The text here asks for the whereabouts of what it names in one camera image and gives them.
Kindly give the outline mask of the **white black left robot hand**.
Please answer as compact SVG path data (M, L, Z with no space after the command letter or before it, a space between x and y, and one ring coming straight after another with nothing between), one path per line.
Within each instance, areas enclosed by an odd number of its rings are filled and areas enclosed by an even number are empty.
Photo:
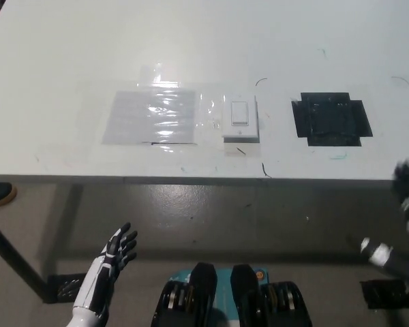
M106 315L120 272L137 256L138 232L131 232L130 228L129 222L120 227L94 259L74 301L75 307L88 309L98 318Z

